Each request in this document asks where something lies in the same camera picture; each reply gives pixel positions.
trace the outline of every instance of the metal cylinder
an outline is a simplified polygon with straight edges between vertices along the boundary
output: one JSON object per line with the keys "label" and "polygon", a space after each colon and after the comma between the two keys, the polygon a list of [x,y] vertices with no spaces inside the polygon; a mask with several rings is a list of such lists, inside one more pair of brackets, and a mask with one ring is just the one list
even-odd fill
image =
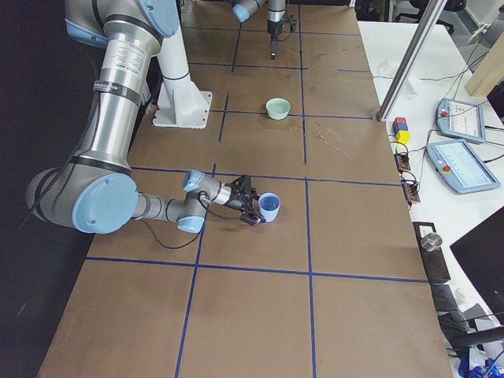
{"label": "metal cylinder", "polygon": [[100,103],[76,156],[129,168],[126,160],[150,59],[161,49],[147,30],[123,20],[105,24],[109,37],[100,80]]}
{"label": "metal cylinder", "polygon": [[427,38],[429,37],[431,30],[434,28],[435,23],[446,3],[447,0],[429,1],[427,8],[425,9],[424,16],[422,16],[417,30],[411,39],[411,43],[404,54],[401,65],[392,80],[391,87],[385,95],[384,102],[376,115],[379,121],[384,122],[390,116],[390,113],[402,92],[402,88],[410,76],[415,60],[421,52],[424,44],[427,42]]}
{"label": "metal cylinder", "polygon": [[473,345],[491,343],[504,339],[504,326],[468,333],[467,335],[456,336],[450,340],[453,348],[465,348]]}

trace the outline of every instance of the cup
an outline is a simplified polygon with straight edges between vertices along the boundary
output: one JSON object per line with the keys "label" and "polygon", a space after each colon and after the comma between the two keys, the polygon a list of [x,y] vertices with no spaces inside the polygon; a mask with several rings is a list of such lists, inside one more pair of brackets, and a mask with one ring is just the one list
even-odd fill
{"label": "cup", "polygon": [[280,198],[273,193],[264,193],[259,197],[259,212],[266,222],[273,222],[280,209]]}
{"label": "cup", "polygon": [[443,239],[435,232],[430,232],[420,240],[420,245],[427,252],[432,252],[441,247]]}

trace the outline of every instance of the brown cardboard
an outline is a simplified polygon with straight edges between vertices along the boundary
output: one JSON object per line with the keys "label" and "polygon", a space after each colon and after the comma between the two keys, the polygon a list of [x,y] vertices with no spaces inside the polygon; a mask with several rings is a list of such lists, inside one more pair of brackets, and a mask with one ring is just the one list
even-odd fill
{"label": "brown cardboard", "polygon": [[[220,180],[229,177],[218,176]],[[252,184],[261,192],[278,193],[282,201],[277,218],[271,224],[253,227],[242,222],[208,216],[202,243],[201,263],[260,269],[306,272],[306,199],[305,184],[299,180],[275,180],[254,177]],[[219,206],[212,210],[227,216],[236,212]]]}
{"label": "brown cardboard", "polygon": [[289,36],[288,32],[286,32],[280,38],[285,40],[279,43],[278,58],[272,60],[269,49],[270,34],[266,31],[242,31],[239,37],[236,64],[299,68],[298,33]]}
{"label": "brown cardboard", "polygon": [[317,179],[399,183],[384,124],[308,117],[306,175]]}
{"label": "brown cardboard", "polygon": [[428,284],[314,277],[313,297],[320,378],[453,376]]}
{"label": "brown cardboard", "polygon": [[311,376],[308,277],[198,271],[181,378]]}
{"label": "brown cardboard", "polygon": [[302,35],[302,66],[317,70],[369,71],[359,35]]}
{"label": "brown cardboard", "polygon": [[191,277],[86,261],[38,377],[173,376]]}
{"label": "brown cardboard", "polygon": [[187,61],[230,65],[235,55],[238,32],[234,30],[184,29]]}
{"label": "brown cardboard", "polygon": [[335,33],[360,35],[355,9],[346,6],[300,6],[303,33]]}
{"label": "brown cardboard", "polygon": [[400,187],[309,183],[313,270],[425,280]]}
{"label": "brown cardboard", "polygon": [[[354,10],[300,6],[301,72],[298,34],[267,59],[266,6],[239,31],[228,4],[191,5],[183,33],[193,81],[213,92],[208,124],[145,117],[132,177],[182,199],[189,169],[247,173],[280,196],[279,215],[207,214],[201,242],[176,251],[135,221],[97,235],[39,376],[450,376],[371,74],[341,71],[368,69]],[[286,119],[266,116],[273,97],[291,103]],[[172,246],[193,236],[150,223]]]}
{"label": "brown cardboard", "polygon": [[216,162],[218,172],[304,177],[302,118],[227,114]]}
{"label": "brown cardboard", "polygon": [[228,110],[266,113],[266,102],[287,99],[290,113],[302,113],[301,74],[294,69],[236,67],[231,76]]}
{"label": "brown cardboard", "polygon": [[306,114],[374,118],[378,98],[371,73],[308,69],[303,78]]}

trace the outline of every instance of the yellow block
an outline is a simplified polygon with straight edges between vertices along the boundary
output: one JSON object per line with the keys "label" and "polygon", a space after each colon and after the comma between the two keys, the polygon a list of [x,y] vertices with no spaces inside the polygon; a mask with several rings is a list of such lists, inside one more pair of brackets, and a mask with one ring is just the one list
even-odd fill
{"label": "yellow block", "polygon": [[410,132],[407,130],[399,130],[397,134],[395,134],[395,138],[398,142],[407,144],[410,141]]}

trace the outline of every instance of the screen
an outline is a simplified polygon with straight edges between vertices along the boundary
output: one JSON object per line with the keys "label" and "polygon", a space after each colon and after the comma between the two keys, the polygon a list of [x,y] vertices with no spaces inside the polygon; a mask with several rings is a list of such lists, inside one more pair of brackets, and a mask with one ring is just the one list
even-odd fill
{"label": "screen", "polygon": [[477,106],[448,102],[450,107],[450,130],[461,134],[481,136],[480,110]]}
{"label": "screen", "polygon": [[[504,207],[450,248],[491,311],[504,311]],[[504,324],[504,314],[497,318]]]}
{"label": "screen", "polygon": [[440,144],[435,150],[464,188],[494,183],[463,143]]}

